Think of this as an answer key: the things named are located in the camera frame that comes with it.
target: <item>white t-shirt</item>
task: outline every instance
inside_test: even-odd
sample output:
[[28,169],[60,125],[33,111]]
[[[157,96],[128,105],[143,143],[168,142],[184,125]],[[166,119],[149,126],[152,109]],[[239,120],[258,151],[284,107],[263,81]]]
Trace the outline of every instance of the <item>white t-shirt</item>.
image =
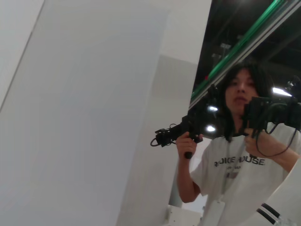
[[[268,131],[273,126],[269,123]],[[279,124],[271,135],[288,145],[294,130],[294,128]],[[220,197],[225,170],[231,172],[230,167],[234,164],[244,138],[244,136],[233,137],[231,143],[228,143],[224,137],[212,140],[203,153],[201,163],[191,173],[192,180],[199,186],[201,194],[208,195],[203,219],[206,218],[212,201]],[[296,133],[290,148],[300,154],[300,132]],[[219,226],[237,226],[247,220],[280,186],[288,172],[270,159],[251,159],[243,147],[243,152],[231,175],[236,175],[236,177],[227,178],[227,189],[222,199],[226,205]]]

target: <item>light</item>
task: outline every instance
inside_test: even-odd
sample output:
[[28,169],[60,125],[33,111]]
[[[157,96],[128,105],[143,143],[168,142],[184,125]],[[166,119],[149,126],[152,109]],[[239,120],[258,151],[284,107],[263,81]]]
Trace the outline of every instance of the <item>light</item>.
[[208,132],[214,132],[216,129],[213,126],[207,126],[206,130]]
[[276,94],[283,95],[283,96],[288,96],[288,97],[292,96],[289,93],[285,92],[283,89],[278,89],[278,88],[275,88],[275,87],[273,88],[273,92],[276,93]]
[[216,112],[218,110],[218,108],[214,106],[209,106],[208,109],[212,112]]

